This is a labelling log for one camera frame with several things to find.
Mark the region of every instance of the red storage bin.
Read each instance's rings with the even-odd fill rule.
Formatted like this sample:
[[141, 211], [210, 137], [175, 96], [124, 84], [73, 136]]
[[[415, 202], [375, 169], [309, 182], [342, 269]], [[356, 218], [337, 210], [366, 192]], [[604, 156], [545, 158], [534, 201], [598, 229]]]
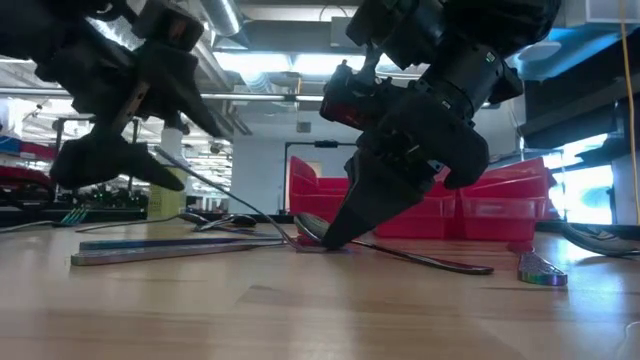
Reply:
[[459, 191], [456, 234], [469, 240], [531, 241], [545, 217], [548, 171], [541, 158], [487, 171]]
[[[445, 175], [436, 177], [424, 201], [379, 225], [375, 234], [405, 239], [530, 241], [536, 220], [551, 213], [551, 180], [541, 158], [487, 171], [476, 184], [457, 191], [444, 188]], [[348, 191], [348, 179], [317, 178], [296, 157], [291, 158], [289, 176], [290, 212], [308, 212], [333, 221]]]
[[347, 194], [346, 178], [318, 178], [307, 163], [292, 156], [289, 171], [289, 212], [310, 213], [329, 222], [335, 219]]
[[38, 160], [55, 160], [56, 149], [50, 146], [42, 146], [28, 142], [22, 142], [20, 145], [20, 154], [26, 158]]
[[444, 239], [453, 221], [455, 205], [455, 192], [438, 182], [424, 201], [378, 225], [374, 233], [383, 238]]

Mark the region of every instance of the metal fork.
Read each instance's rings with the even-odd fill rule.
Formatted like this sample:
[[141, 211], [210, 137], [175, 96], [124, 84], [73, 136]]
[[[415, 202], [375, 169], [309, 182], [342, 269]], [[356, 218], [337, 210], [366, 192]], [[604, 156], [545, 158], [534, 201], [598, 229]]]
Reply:
[[81, 206], [81, 207], [74, 208], [73, 210], [71, 210], [60, 221], [51, 221], [51, 220], [36, 221], [36, 222], [32, 222], [32, 223], [27, 223], [27, 224], [6, 227], [6, 228], [3, 228], [3, 229], [0, 229], [0, 234], [6, 234], [6, 233], [10, 233], [10, 232], [14, 232], [14, 231], [30, 228], [30, 227], [33, 227], [33, 226], [42, 226], [42, 225], [51, 225], [54, 228], [73, 227], [73, 226], [76, 226], [76, 225], [79, 225], [80, 223], [82, 223], [82, 221], [84, 221], [84, 219], [87, 217], [88, 213], [89, 213], [89, 208]]

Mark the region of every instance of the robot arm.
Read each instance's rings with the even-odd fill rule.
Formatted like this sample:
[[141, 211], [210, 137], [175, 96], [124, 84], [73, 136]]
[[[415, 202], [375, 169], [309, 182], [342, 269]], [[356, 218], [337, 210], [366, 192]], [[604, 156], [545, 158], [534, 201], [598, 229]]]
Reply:
[[[473, 184], [488, 166], [485, 140], [472, 118], [485, 101], [523, 93], [505, 59], [542, 40], [560, 0], [365, 0], [347, 35], [368, 47], [363, 69], [338, 66], [321, 115], [363, 130], [346, 163], [350, 188], [323, 245], [339, 248], [422, 201], [433, 176], [444, 185]], [[401, 69], [430, 64], [407, 88], [379, 81], [382, 53]]]
[[[156, 116], [169, 127], [180, 112], [219, 137], [196, 89], [197, 59], [190, 54], [202, 24], [167, 0], [149, 0], [140, 15], [125, 0], [4, 0], [0, 54], [32, 59], [36, 75], [57, 82], [73, 107], [95, 115], [92, 132], [63, 146], [51, 169], [60, 185], [77, 188], [132, 175], [174, 190], [182, 183], [147, 152], [120, 135], [134, 117]], [[124, 17], [145, 42], [130, 51], [106, 39], [87, 18]]]

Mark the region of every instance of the yellow container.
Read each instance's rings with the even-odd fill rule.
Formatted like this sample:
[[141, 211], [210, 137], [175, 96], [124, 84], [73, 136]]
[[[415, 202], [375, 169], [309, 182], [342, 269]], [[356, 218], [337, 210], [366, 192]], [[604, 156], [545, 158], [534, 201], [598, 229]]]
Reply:
[[[184, 184], [187, 181], [187, 173], [174, 166], [166, 167]], [[149, 219], [159, 219], [175, 216], [187, 206], [187, 193], [183, 191], [173, 191], [158, 185], [151, 184], [151, 196], [149, 197], [149, 207], [147, 217]]]

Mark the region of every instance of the wooden table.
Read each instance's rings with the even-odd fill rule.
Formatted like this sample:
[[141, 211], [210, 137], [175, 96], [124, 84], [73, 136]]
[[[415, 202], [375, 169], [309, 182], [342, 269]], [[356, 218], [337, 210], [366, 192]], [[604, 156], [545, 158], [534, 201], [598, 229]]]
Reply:
[[0, 235], [0, 358], [640, 358], [640, 263], [595, 257], [553, 235], [538, 234], [537, 250], [569, 274], [567, 288], [518, 282], [517, 259], [502, 243], [385, 243], [495, 267], [486, 277], [360, 248], [69, 265], [81, 240], [189, 228]]

